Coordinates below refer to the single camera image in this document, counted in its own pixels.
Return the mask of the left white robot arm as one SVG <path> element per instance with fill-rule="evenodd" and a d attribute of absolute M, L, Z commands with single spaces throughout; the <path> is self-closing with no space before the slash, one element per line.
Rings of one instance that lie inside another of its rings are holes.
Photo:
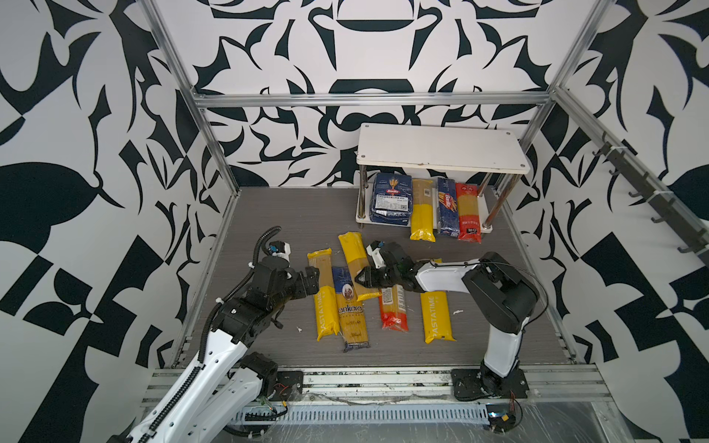
<path fill-rule="evenodd" d="M 250 352 L 286 304 L 319 291 L 319 271 L 291 266 L 290 245 L 275 240 L 280 227 L 257 241 L 249 272 L 217 300 L 199 337 L 199 352 L 146 417 L 113 442 L 210 442 L 245 406 L 274 393 L 278 365 Z"/>

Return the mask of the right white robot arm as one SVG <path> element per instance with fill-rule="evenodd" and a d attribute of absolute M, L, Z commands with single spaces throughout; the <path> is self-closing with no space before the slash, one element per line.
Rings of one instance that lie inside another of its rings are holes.
<path fill-rule="evenodd" d="M 400 285 L 409 292 L 468 293 L 489 323 L 489 340 L 478 369 L 452 371 L 453 396 L 460 402 L 525 399 L 527 382 L 519 353 L 540 293 L 513 265 L 495 252 L 461 262 L 413 260 L 395 243 L 367 247 L 371 264 L 354 281 L 367 288 Z"/>

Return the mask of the blue Barilla spaghetti bag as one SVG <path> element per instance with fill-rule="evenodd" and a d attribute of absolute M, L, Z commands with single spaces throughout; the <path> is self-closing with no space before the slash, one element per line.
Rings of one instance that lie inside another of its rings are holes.
<path fill-rule="evenodd" d="M 438 228 L 441 234 L 457 238 L 460 234 L 456 183 L 450 178 L 437 178 Z"/>

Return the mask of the red yellow spaghetti bag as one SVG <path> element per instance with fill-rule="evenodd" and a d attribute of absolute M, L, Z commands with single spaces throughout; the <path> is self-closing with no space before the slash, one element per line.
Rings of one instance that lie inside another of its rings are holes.
<path fill-rule="evenodd" d="M 457 183 L 456 196 L 459 218 L 458 239 L 469 243 L 480 243 L 482 230 L 477 186 Z"/>

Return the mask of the blue Barilla pasta box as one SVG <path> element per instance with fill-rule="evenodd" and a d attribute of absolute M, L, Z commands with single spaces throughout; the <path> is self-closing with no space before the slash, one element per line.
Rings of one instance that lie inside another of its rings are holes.
<path fill-rule="evenodd" d="M 406 226 L 413 212 L 413 179 L 409 175 L 377 173 L 372 184 L 369 217 L 374 223 Z"/>

